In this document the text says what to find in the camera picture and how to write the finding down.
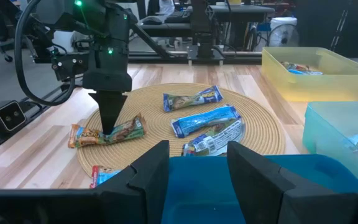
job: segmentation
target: green led light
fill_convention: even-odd
[[[74,4],[76,4],[77,6],[82,6],[82,1],[77,0]]]

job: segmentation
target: round placemat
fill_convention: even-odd
[[[169,113],[164,111],[163,93],[194,95],[208,87],[202,84],[171,83],[148,86],[128,93],[116,124],[131,120],[140,112],[146,121],[147,134],[141,138],[109,146],[95,145],[79,148],[78,159],[85,172],[91,175],[94,165],[121,170],[161,140],[170,141],[170,156],[180,156],[182,145],[199,136],[206,128],[184,139],[178,139],[173,133],[171,119],[205,113],[225,104],[234,105],[246,123],[246,133],[241,144],[259,154],[284,153],[285,138],[278,121],[263,106],[233,91],[220,88],[223,100],[219,103],[189,106]],[[88,118],[85,126],[102,130],[99,110]]]

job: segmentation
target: nutrition label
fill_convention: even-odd
[[[203,139],[203,141],[199,142],[195,145],[196,152],[200,152],[208,149],[209,155],[219,152],[219,154],[224,153],[220,152],[220,149],[224,148],[226,151],[228,141],[235,140],[240,136],[242,132],[242,122],[241,120],[237,120],[232,123],[229,127],[223,130],[221,133],[215,136],[208,136]]]

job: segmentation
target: blue plastic bin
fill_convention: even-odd
[[[358,178],[358,147],[349,140],[358,134],[358,101],[312,102],[305,118],[303,144],[310,153],[341,162]]]
[[[321,155],[266,156],[337,192],[358,192],[358,180],[338,161]],[[163,224],[245,223],[226,157],[173,157]]]

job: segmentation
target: barcode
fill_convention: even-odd
[[[200,152],[200,151],[206,149],[206,145],[205,145],[205,143],[202,141],[202,142],[198,143],[195,148],[196,148],[196,152]]]
[[[208,148],[209,148],[209,153],[214,152],[216,150],[215,148],[215,143],[213,139],[210,139],[209,141],[207,141],[208,144]]]

